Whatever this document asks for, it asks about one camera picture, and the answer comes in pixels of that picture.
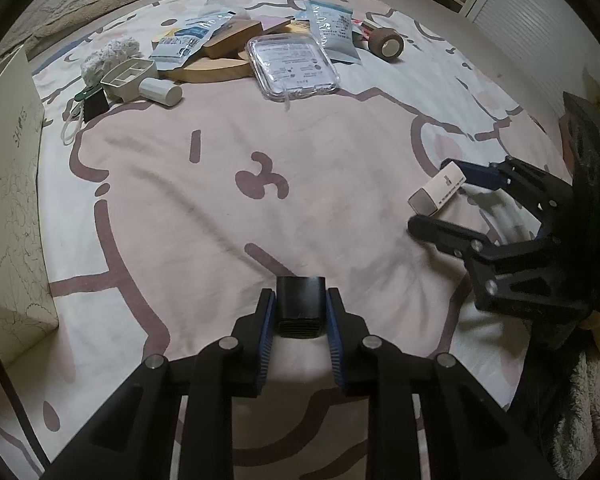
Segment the small black box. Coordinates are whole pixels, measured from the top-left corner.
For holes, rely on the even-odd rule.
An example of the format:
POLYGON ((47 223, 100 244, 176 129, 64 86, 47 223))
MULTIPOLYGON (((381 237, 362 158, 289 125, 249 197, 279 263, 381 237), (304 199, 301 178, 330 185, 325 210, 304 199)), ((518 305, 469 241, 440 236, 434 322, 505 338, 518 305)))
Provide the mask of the small black box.
POLYGON ((274 309, 276 334, 291 339, 321 336, 326 326, 326 281, 322 276, 279 276, 274 309))

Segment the white eraser box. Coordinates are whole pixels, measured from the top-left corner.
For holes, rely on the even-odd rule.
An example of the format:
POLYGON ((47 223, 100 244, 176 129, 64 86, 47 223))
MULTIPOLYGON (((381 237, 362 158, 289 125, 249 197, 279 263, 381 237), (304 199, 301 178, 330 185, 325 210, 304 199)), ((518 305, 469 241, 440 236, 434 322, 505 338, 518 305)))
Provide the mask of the white eraser box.
POLYGON ((455 162, 440 169, 407 200, 415 214, 436 214, 462 187, 466 177, 455 162))

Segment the brown bandage tape roll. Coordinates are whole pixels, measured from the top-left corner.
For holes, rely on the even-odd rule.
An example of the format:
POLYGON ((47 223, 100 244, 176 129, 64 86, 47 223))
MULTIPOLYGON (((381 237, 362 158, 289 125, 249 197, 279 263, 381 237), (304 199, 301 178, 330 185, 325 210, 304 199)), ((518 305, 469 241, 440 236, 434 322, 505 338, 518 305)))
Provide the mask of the brown bandage tape roll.
POLYGON ((368 48, 386 62, 394 62, 403 52, 403 38, 391 28, 378 28, 370 33, 368 48))

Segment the clear plastic packaged card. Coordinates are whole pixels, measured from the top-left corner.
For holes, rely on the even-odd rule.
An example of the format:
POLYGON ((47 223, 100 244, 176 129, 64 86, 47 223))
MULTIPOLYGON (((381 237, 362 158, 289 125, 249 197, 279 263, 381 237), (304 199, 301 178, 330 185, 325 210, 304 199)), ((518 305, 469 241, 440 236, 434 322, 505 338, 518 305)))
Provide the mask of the clear plastic packaged card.
POLYGON ((334 64, 311 35, 253 37, 246 53, 262 94, 271 101, 321 96, 340 88, 334 64))

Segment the white cabinet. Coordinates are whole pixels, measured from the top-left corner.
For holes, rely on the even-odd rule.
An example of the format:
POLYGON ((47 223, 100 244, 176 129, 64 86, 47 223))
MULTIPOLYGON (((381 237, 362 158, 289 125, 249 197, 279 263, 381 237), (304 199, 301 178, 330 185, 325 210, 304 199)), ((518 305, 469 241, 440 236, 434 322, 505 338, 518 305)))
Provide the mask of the white cabinet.
POLYGON ((558 115, 562 94, 600 100, 600 44, 565 0, 467 0, 473 22, 558 115))

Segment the red white small packet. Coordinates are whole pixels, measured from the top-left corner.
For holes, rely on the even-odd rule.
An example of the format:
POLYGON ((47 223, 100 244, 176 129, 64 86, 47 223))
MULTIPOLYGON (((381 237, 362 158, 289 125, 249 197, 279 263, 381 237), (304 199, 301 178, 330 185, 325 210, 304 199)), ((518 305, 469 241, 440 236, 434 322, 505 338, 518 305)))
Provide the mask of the red white small packet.
POLYGON ((357 20, 356 18, 352 18, 351 25, 352 39, 355 47, 367 49, 370 36, 372 36, 375 27, 366 23, 366 21, 357 20))

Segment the blue white pouch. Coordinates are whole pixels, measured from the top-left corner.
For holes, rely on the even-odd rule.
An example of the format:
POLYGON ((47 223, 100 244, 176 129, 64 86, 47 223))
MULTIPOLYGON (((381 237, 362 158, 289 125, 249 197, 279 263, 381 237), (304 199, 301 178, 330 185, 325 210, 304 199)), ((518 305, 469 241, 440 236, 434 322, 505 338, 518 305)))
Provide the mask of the blue white pouch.
POLYGON ((353 11, 339 4, 306 0, 310 31, 327 56, 334 62, 360 64, 353 42, 353 11))

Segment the white shoe box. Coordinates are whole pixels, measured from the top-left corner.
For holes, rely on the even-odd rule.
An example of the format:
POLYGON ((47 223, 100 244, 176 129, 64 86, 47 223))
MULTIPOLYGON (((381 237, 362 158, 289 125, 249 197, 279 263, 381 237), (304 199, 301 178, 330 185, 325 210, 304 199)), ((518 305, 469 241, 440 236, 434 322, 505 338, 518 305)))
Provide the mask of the white shoe box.
POLYGON ((44 106, 26 54, 0 63, 0 359, 9 366, 56 330, 38 218, 44 106))

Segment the white cylinder bottle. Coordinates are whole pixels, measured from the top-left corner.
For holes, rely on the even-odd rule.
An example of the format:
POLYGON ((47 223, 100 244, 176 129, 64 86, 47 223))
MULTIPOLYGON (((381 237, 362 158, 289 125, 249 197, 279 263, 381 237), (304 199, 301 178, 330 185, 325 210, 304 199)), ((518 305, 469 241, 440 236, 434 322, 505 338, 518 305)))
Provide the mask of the white cylinder bottle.
POLYGON ((174 107, 183 99, 180 86, 167 79, 145 78, 138 85, 140 96, 165 107, 174 107))

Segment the round wooden board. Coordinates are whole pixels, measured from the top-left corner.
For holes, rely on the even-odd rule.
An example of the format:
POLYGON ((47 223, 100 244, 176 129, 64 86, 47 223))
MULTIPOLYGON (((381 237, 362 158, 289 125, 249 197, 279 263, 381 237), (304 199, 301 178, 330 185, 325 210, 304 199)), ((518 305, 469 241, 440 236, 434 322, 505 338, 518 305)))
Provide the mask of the round wooden board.
POLYGON ((251 77, 251 65, 242 58, 195 58, 175 70, 160 70, 162 78, 189 84, 211 84, 251 77))

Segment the pink sticky note block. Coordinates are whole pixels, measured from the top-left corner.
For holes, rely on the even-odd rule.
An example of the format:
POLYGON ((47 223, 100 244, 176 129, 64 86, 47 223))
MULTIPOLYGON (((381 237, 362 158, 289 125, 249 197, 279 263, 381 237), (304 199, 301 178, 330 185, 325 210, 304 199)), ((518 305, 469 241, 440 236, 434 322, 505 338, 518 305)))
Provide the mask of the pink sticky note block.
POLYGON ((292 18, 283 18, 282 16, 260 15, 256 17, 262 26, 262 34, 278 34, 292 21, 292 18))

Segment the black binder clip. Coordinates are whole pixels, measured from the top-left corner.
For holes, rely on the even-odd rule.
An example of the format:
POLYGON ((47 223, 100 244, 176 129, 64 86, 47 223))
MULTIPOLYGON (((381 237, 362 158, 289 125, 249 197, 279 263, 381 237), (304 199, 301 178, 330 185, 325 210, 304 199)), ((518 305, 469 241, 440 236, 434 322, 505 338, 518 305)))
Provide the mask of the black binder clip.
POLYGON ((110 109, 104 87, 101 84, 86 87, 74 96, 84 122, 105 114, 110 109))

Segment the beige plastic tray tool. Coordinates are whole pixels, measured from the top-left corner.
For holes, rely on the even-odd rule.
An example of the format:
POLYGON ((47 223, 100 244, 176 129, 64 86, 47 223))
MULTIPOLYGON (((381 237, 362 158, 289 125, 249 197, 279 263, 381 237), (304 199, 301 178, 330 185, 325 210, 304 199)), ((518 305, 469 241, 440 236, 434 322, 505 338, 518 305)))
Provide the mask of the beige plastic tray tool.
POLYGON ((106 73, 100 84, 108 99, 127 103, 140 96, 140 83, 144 79, 157 77, 158 70, 154 61, 129 58, 106 73))

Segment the blue white sachet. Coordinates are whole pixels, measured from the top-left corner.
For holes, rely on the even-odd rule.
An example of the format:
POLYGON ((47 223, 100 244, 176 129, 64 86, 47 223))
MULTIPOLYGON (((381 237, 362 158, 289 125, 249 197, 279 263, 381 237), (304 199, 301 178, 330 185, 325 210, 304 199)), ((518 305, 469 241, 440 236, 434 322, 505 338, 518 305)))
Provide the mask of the blue white sachet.
POLYGON ((233 11, 222 11, 190 18, 183 29, 177 30, 172 36, 161 38, 149 59, 162 72, 181 68, 234 16, 233 11))

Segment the rectangular wooden block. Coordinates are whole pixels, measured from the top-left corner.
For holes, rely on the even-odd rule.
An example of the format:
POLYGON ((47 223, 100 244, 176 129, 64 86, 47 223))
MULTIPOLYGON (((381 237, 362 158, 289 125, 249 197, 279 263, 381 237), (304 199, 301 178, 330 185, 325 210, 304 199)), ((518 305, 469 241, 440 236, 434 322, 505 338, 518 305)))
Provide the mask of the rectangular wooden block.
POLYGON ((262 32, 260 21, 234 18, 212 35, 202 47, 202 52, 207 58, 224 58, 242 50, 252 37, 260 36, 262 32))

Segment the white knitted cloth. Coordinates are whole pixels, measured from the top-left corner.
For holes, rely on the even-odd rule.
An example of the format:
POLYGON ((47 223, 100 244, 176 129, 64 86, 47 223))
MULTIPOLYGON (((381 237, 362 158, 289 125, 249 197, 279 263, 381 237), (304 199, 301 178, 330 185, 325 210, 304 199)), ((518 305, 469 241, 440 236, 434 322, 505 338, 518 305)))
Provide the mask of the white knitted cloth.
POLYGON ((132 38, 114 39, 84 58, 81 63, 81 77, 87 87, 94 86, 102 80, 110 70, 128 60, 139 58, 140 43, 132 38))

